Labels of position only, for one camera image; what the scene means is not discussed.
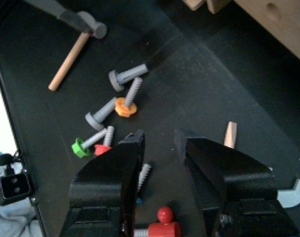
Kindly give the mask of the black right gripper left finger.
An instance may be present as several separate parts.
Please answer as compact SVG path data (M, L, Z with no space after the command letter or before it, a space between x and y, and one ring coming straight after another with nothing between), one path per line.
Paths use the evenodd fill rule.
M78 171L59 237L134 237L145 133L130 133Z

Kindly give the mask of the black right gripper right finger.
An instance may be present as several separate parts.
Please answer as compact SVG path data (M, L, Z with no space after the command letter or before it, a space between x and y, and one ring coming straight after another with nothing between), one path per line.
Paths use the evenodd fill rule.
M203 237L298 237L277 201L270 169L253 157L193 131L175 130Z

